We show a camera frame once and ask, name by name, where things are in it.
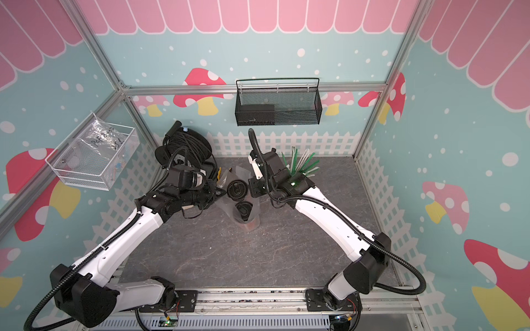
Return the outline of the red cartoon milk tea cup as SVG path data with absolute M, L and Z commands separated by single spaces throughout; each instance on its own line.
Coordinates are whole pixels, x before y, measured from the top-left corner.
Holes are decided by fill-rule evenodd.
M 226 188 L 226 193 L 230 199 L 236 202 L 245 200 L 248 193 L 248 185 L 241 179 L 230 182 Z

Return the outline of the clear plastic carrier bag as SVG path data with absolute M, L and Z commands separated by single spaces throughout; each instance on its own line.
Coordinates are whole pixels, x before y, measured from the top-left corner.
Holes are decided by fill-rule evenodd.
M 249 179 L 252 172 L 236 166 L 220 169 L 217 188 L 225 191 L 215 205 L 242 230 L 249 233 L 260 225 L 260 203 L 251 197 Z

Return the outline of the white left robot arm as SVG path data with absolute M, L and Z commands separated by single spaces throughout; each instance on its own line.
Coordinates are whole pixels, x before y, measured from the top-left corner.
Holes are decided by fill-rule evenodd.
M 189 149 L 178 148 L 169 157 L 164 176 L 135 200 L 132 214 L 104 242 L 73 265 L 60 264 L 52 271 L 52 289 L 29 314 L 24 330 L 35 330 L 33 324 L 38 314 L 50 301 L 54 301 L 68 318 L 45 325 L 43 330 L 53 330 L 74 321 L 92 328 L 124 310 L 137 312 L 142 306 L 153 306 L 168 311 L 179 303 L 174 283 L 163 277 L 121 285 L 110 282 L 131 252 L 175 213 L 185 207 L 205 210 L 224 194 L 215 185 L 217 163 L 212 163 L 210 171 L 202 166 L 175 164 L 179 153 L 189 154 Z

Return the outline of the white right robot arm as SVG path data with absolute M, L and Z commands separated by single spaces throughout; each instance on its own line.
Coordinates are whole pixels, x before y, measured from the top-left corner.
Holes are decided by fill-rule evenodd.
M 426 290 L 422 273 L 392 253 L 391 240 L 385 233 L 374 234 L 346 216 L 307 176 L 291 174 L 275 149 L 263 153 L 253 129 L 248 131 L 248 137 L 252 146 L 248 160 L 254 172 L 249 181 L 252 196 L 266 195 L 273 208 L 288 205 L 308 217 L 342 248 L 351 261 L 324 286 L 322 300 L 328 308 L 338 310 L 350 296 L 368 295 L 374 288 L 407 296 L 420 295 Z M 390 261 L 410 271 L 419 284 L 408 290 L 381 284 L 379 279 Z

